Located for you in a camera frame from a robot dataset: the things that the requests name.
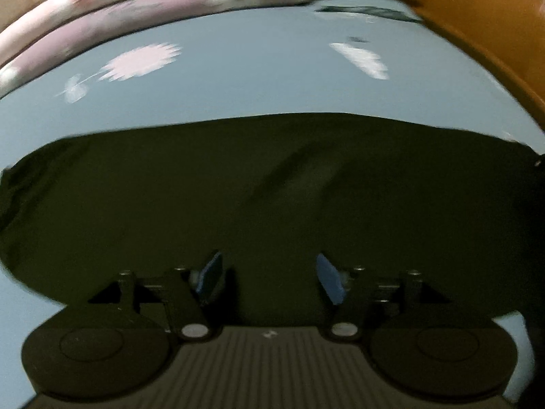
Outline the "black garment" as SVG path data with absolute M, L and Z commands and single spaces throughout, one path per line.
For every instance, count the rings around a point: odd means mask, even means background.
M 416 269 L 487 314 L 540 304 L 544 160 L 470 131 L 344 113 L 63 138 L 5 169 L 1 260 L 74 304 L 117 272 L 236 268 L 247 315 L 309 323 L 315 259 Z

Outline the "blue patterned bed sheet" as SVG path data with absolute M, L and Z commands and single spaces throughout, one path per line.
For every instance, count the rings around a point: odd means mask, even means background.
M 255 116 L 344 113 L 470 131 L 544 160 L 544 134 L 486 69 L 393 0 L 239 9 L 131 33 L 1 102 L 5 169 L 63 138 Z M 6 268 L 22 286 L 31 289 Z M 183 343 L 145 315 L 87 299 L 40 323 L 21 359 L 32 408 L 540 408 L 537 310 L 492 316 L 428 275 L 418 302 L 358 343 L 312 322 L 247 315 L 225 263 L 224 328 Z

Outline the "wooden headboard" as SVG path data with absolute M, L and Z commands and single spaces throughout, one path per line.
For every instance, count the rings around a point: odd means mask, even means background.
M 413 9 L 485 65 L 544 127 L 544 0 L 418 0 Z

